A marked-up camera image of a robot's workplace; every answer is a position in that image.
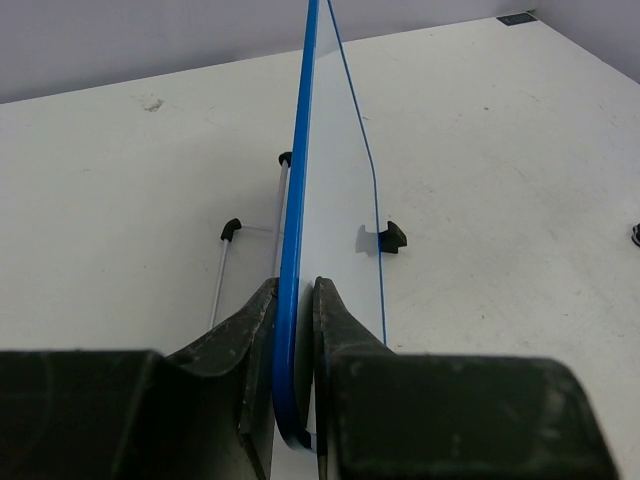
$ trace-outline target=black corner joint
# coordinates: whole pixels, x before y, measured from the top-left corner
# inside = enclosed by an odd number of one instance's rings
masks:
[[[242,228],[242,223],[237,218],[233,218],[227,222],[227,224],[222,229],[222,234],[220,235],[220,240],[226,240],[231,243],[233,241],[233,234],[236,231]]]
[[[284,152],[280,154],[278,157],[278,163],[282,166],[283,162],[287,162],[287,165],[291,168],[291,152]]]
[[[398,249],[407,246],[407,236],[398,225],[387,222],[387,229],[378,233],[380,251],[384,253],[398,253]]]
[[[633,233],[631,234],[631,240],[636,244],[637,247],[640,247],[640,224],[633,227]]]

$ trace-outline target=white table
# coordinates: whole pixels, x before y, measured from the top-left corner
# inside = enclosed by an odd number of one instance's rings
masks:
[[[538,22],[347,55],[381,218],[409,239],[384,263],[390,346],[565,362],[640,477],[640,86]],[[0,348],[170,352],[202,334],[222,226],[272,217],[300,58],[0,106]],[[234,241],[221,316],[260,283],[262,248]],[[278,444],[273,478],[313,465]]]

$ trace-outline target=table surface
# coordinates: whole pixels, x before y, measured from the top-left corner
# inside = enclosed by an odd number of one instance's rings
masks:
[[[381,219],[409,240],[384,260],[390,346],[565,362],[640,477],[640,86],[539,22],[346,53]],[[170,352],[202,334],[222,226],[273,216],[300,59],[0,106],[0,348]],[[221,315],[265,249],[234,241]],[[314,459],[278,443],[273,478],[316,478]]]

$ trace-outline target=wall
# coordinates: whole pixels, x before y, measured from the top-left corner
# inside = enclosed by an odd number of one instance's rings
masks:
[[[540,0],[536,15],[640,82],[639,0]]]
[[[345,40],[537,0],[334,0]],[[301,48],[304,0],[0,0],[0,103]]]

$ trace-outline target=blue edge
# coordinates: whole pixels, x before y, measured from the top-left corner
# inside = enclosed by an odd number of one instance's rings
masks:
[[[296,449],[311,449],[312,434],[306,429],[306,422],[302,422],[296,403],[294,384],[294,361],[296,343],[296,320],[298,310],[298,284],[300,274],[300,250],[302,247],[302,219],[304,215],[304,190],[307,171],[307,148],[309,145],[309,123],[311,118],[311,95],[313,90],[314,57],[318,29],[319,1],[309,0],[307,13],[307,27],[302,55],[302,71],[300,74],[300,89],[298,92],[298,109],[296,125],[293,135],[293,152],[291,173],[289,179],[289,193],[287,197],[287,211],[282,245],[282,261],[280,265],[280,283],[278,287],[278,305],[274,332],[273,355],[273,409],[282,438],[287,445]],[[333,5],[327,0],[333,21],[340,53],[347,72],[351,94],[360,121],[360,128],[364,137],[367,155],[371,163],[373,189],[376,208],[376,228],[380,231],[378,219],[378,189],[376,174],[369,142],[362,123],[362,115],[356,100],[355,91],[347,60],[342,48],[342,40],[338,31]],[[380,296],[382,301],[382,332],[383,341],[387,343],[387,330],[384,316],[384,291],[382,286],[382,259],[378,245],[378,271],[380,272]]]

